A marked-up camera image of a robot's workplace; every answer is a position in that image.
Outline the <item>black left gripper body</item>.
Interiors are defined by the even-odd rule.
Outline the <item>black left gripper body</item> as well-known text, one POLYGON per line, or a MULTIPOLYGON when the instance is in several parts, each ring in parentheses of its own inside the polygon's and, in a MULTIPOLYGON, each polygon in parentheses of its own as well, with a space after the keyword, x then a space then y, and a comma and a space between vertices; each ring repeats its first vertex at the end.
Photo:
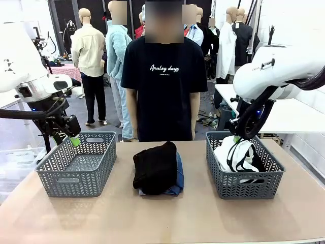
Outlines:
POLYGON ((32 120, 41 129, 64 129, 66 127, 66 109, 69 103, 65 97, 49 97, 37 102, 29 102, 31 109, 27 119, 32 120))

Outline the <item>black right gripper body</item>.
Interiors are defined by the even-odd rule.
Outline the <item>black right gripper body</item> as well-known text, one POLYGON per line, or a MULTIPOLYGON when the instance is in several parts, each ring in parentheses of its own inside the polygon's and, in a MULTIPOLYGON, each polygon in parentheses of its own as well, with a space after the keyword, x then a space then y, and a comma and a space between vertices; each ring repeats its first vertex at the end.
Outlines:
POLYGON ((236 118, 239 119, 239 127, 242 132, 241 138, 252 139, 260 132, 273 105, 274 101, 271 100, 267 100, 265 104, 258 107, 255 102, 249 104, 239 99, 240 110, 236 118))

